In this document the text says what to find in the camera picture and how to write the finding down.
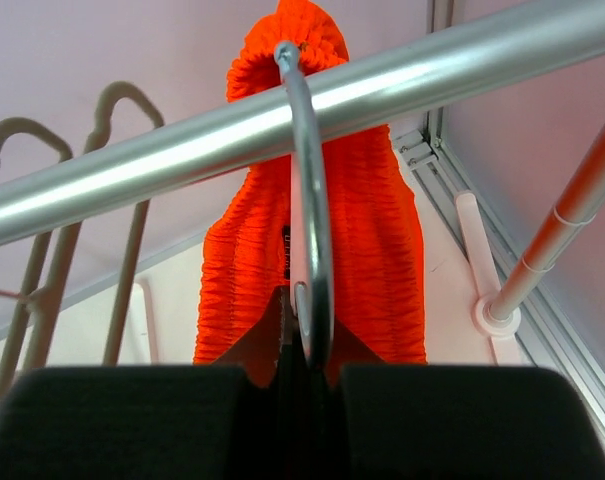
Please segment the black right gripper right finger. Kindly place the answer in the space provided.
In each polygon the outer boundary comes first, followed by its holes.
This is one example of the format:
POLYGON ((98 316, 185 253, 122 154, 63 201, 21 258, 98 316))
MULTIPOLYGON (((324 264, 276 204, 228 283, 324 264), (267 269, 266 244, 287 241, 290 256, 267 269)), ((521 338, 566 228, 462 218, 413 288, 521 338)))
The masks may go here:
POLYGON ((330 479, 605 479, 576 389, 527 366, 384 364, 342 324, 330 479))

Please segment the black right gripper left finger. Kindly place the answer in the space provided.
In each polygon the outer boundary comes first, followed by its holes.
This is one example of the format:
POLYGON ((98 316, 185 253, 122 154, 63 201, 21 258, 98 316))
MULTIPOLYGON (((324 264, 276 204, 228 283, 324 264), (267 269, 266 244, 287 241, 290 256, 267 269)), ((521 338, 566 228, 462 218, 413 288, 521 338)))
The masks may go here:
POLYGON ((34 370, 0 407, 0 479, 285 479, 275 362, 289 299, 276 289, 243 364, 34 370))

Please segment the orange mesh shorts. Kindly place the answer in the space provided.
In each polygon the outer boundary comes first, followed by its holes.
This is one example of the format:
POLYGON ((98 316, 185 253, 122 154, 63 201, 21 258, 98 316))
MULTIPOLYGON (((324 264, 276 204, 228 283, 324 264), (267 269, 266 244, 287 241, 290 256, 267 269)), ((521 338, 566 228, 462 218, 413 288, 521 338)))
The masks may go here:
MULTIPOLYGON (((227 74, 235 102, 280 84, 276 46, 294 43, 305 74, 349 59, 332 17, 310 1, 282 1, 247 34, 227 74)), ((423 364, 424 243, 413 191, 378 126, 323 146, 334 255, 336 321, 383 361, 423 364)), ((252 166, 223 216, 208 230, 193 360, 226 353, 288 284, 285 236, 291 159, 252 166)))

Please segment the grey hanger of pink shorts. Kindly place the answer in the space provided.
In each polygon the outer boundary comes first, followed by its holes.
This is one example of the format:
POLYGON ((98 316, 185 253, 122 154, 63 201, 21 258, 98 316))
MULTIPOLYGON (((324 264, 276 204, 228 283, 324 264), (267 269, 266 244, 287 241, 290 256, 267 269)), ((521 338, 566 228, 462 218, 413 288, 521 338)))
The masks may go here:
POLYGON ((16 239, 31 235, 35 237, 20 290, 23 298, 15 307, 0 361, 0 404, 15 379, 18 360, 31 319, 35 320, 35 327, 24 369, 29 371, 42 367, 47 360, 82 226, 78 222, 61 229, 49 276, 44 287, 39 288, 52 229, 44 227, 44 221, 40 219, 39 211, 36 209, 37 205, 35 200, 28 200, 22 195, 9 206, 0 208, 0 220, 5 218, 10 220, 16 230, 14 234, 16 239))

